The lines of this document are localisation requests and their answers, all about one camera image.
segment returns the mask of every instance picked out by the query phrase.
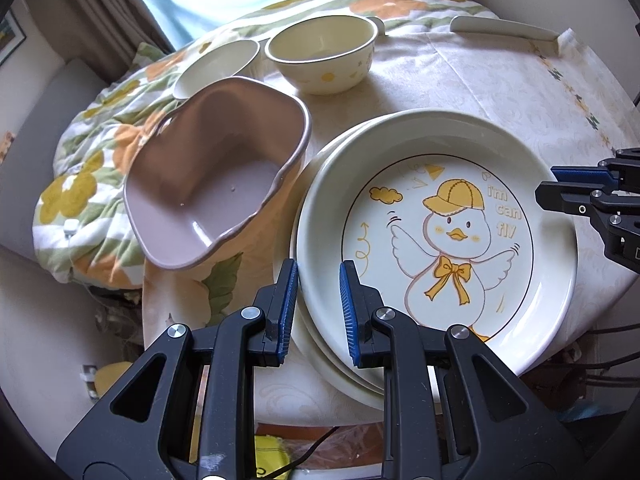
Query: framed picture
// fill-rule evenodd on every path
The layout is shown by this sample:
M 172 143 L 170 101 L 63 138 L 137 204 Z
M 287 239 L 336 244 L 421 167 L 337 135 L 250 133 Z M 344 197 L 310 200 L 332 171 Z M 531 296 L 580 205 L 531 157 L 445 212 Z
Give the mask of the framed picture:
M 0 21 L 0 65 L 25 40 L 25 35 L 14 14 L 9 10 Z

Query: stacked plate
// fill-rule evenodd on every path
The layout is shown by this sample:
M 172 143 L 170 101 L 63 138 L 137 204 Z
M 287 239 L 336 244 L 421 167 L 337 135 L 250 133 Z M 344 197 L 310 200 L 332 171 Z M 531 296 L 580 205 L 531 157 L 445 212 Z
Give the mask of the stacked plate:
M 543 357 L 577 269 L 572 220 L 542 211 L 553 176 L 509 132 L 444 110 L 409 110 L 346 131 L 298 177 L 282 211 L 274 273 L 298 261 L 292 338 L 335 388 L 383 407 L 382 370 L 353 367 L 338 266 L 419 324 L 461 323 L 517 374 Z M 435 380 L 431 381 L 438 397 Z

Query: gray headboard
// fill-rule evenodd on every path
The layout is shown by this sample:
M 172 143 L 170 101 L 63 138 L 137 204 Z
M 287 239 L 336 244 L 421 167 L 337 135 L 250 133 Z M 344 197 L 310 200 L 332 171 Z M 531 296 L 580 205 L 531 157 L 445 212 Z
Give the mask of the gray headboard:
M 60 136 L 106 86 L 74 59 L 45 88 L 0 164 L 0 245 L 35 261 L 33 213 L 40 194 L 53 181 Z

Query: metal screw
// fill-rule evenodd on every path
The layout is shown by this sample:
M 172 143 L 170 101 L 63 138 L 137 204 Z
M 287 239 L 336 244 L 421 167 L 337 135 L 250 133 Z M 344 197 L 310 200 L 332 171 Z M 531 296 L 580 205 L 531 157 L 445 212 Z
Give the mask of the metal screw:
M 245 319 L 255 319 L 260 316 L 260 309 L 256 306 L 246 306 L 241 314 Z
M 388 306 L 383 306 L 376 310 L 376 317 L 378 319 L 382 319 L 383 321 L 389 321 L 396 317 L 396 311 Z
M 167 328 L 166 332 L 169 337 L 179 338 L 187 333 L 187 327 L 180 323 L 176 323 L 175 325 L 171 325 L 169 328 Z
M 466 339 L 469 337 L 469 329 L 464 325 L 454 325 L 451 327 L 451 335 L 456 339 Z

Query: yellow cloud illustration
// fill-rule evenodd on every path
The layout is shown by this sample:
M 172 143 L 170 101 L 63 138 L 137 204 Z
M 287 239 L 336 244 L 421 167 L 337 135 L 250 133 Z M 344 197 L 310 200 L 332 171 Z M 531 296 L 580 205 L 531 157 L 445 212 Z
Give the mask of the yellow cloud illustration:
M 402 195 L 395 189 L 389 189 L 388 187 L 372 187 L 369 189 L 369 195 L 372 200 L 380 200 L 383 204 L 392 204 L 393 202 L 400 202 Z

